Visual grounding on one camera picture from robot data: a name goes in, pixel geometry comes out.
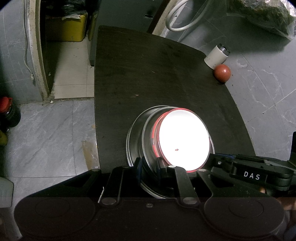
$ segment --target white jar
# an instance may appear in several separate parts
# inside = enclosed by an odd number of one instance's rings
[[[213,50],[205,57],[205,63],[211,68],[215,69],[215,67],[221,63],[223,63],[230,52],[226,47],[222,44],[216,45]]]

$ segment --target white cable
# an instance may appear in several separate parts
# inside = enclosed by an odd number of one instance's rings
[[[27,39],[27,32],[26,32],[26,7],[25,7],[25,0],[22,1],[23,4],[23,8],[24,8],[24,16],[23,16],[23,29],[24,29],[24,33],[25,33],[25,50],[24,50],[24,64],[27,67],[27,69],[29,70],[29,72],[31,73],[31,79],[32,81],[34,80],[34,75],[32,73],[32,71],[30,70],[29,66],[27,65],[27,49],[28,49],[28,39]]]
[[[197,24],[200,19],[204,16],[204,14],[206,13],[207,9],[209,8],[212,0],[207,0],[207,5],[205,6],[204,10],[201,12],[201,14],[193,21],[191,22],[190,24],[184,26],[184,27],[181,27],[181,28],[172,28],[170,26],[170,20],[172,19],[173,15],[175,14],[175,12],[182,6],[184,5],[185,3],[187,3],[188,1],[190,0],[182,0],[181,2],[179,2],[175,7],[173,7],[173,9],[169,12],[169,14],[167,15],[166,17],[166,20],[165,20],[165,25],[166,27],[168,28],[168,30],[171,30],[171,31],[174,31],[174,32],[179,32],[179,31],[183,31],[183,30],[186,30],[190,27],[192,27],[193,25]]]

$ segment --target metal jar lid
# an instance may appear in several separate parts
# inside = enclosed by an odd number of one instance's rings
[[[223,54],[225,54],[226,56],[228,56],[230,54],[229,50],[222,44],[217,45],[218,49],[221,50],[221,52]]]

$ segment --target red lid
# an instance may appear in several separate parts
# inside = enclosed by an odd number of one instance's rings
[[[0,113],[4,113],[8,111],[10,105],[11,105],[12,98],[8,97],[2,97],[0,98]]]

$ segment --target tabletop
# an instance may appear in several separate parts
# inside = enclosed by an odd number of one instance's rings
[[[184,44],[134,30],[100,26],[95,60],[95,119],[102,172],[127,165],[126,137],[137,116],[158,105],[192,110],[216,153],[255,155],[227,87]]]

